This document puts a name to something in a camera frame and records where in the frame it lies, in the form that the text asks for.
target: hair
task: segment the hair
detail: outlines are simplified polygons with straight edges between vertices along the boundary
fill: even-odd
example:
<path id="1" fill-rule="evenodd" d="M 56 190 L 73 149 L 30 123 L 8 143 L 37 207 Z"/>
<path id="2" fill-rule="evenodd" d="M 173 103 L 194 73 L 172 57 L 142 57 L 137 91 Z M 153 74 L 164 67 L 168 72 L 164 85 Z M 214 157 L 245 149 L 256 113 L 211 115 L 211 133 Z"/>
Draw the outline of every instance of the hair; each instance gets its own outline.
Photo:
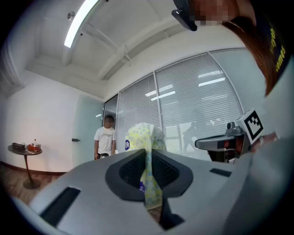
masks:
<path id="1" fill-rule="evenodd" d="M 253 55 L 259 69 L 266 78 L 266 95 L 268 95 L 277 83 L 277 72 L 272 54 L 264 43 L 265 39 L 257 32 L 252 21 L 246 17 L 236 17 L 222 25 L 233 31 Z"/>
<path id="2" fill-rule="evenodd" d="M 113 116 L 111 116 L 111 115 L 107 115 L 107 116 L 104 118 L 104 120 L 106 120 L 106 119 L 109 119 L 109 120 L 111 120 L 111 121 L 114 123 L 114 118 L 113 118 Z"/>

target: bottle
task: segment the bottle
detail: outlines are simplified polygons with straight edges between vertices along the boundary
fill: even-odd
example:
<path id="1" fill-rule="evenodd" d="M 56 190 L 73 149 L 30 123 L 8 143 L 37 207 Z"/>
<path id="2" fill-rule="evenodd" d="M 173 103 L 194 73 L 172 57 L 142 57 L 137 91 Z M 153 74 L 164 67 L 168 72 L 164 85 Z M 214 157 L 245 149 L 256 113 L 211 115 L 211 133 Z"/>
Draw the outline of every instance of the bottle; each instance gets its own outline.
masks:
<path id="1" fill-rule="evenodd" d="M 36 152 L 37 151 L 37 141 L 36 141 L 36 139 L 35 139 L 35 141 L 34 141 L 34 151 Z"/>

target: glass door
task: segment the glass door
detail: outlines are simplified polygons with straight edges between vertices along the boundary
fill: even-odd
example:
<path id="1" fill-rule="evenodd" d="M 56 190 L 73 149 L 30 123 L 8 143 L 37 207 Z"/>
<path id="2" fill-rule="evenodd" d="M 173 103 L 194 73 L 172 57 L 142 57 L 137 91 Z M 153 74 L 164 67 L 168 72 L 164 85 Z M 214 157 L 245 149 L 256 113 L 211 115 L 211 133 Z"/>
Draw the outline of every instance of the glass door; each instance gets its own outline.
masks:
<path id="1" fill-rule="evenodd" d="M 116 126 L 116 108 L 118 104 L 118 95 L 105 102 L 104 117 L 111 115 L 114 118 L 113 128 Z"/>
<path id="2" fill-rule="evenodd" d="M 73 167 L 94 160 L 94 135 L 102 127 L 104 103 L 79 97 L 73 122 Z"/>

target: table leg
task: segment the table leg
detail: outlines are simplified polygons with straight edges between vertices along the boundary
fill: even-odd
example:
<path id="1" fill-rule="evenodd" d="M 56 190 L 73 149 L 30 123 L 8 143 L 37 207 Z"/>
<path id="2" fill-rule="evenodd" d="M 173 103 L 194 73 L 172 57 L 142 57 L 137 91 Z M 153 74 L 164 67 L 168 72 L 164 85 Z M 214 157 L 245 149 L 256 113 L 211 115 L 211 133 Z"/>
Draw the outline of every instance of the table leg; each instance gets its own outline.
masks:
<path id="1" fill-rule="evenodd" d="M 40 187 L 41 182 L 37 179 L 32 179 L 32 176 L 28 170 L 28 156 L 24 155 L 24 161 L 26 162 L 27 172 L 28 172 L 28 179 L 23 182 L 23 186 L 26 189 L 37 189 Z"/>

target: wooden table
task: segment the wooden table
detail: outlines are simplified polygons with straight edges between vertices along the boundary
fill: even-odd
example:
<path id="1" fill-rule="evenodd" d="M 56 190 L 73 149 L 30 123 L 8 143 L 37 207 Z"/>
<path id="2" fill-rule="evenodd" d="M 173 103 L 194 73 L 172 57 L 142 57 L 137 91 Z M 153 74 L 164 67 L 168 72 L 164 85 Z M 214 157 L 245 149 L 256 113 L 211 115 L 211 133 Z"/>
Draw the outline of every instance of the wooden table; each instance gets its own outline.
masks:
<path id="1" fill-rule="evenodd" d="M 24 182 L 23 182 L 23 186 L 26 188 L 26 189 L 37 189 L 40 187 L 41 185 L 41 182 L 38 181 L 37 179 L 32 179 L 32 176 L 28 170 L 28 160 L 27 160 L 27 156 L 34 156 L 34 155 L 38 155 L 38 154 L 41 154 L 43 151 L 40 149 L 39 152 L 34 152 L 34 153 L 30 153 L 28 152 L 28 150 L 16 150 L 16 149 L 13 149 L 12 148 L 12 145 L 9 145 L 8 146 L 8 150 L 10 152 L 13 152 L 15 154 L 18 154 L 18 155 L 23 155 L 24 156 L 24 161 L 26 162 L 26 167 L 27 167 L 27 172 L 28 172 L 28 179 L 26 179 Z"/>

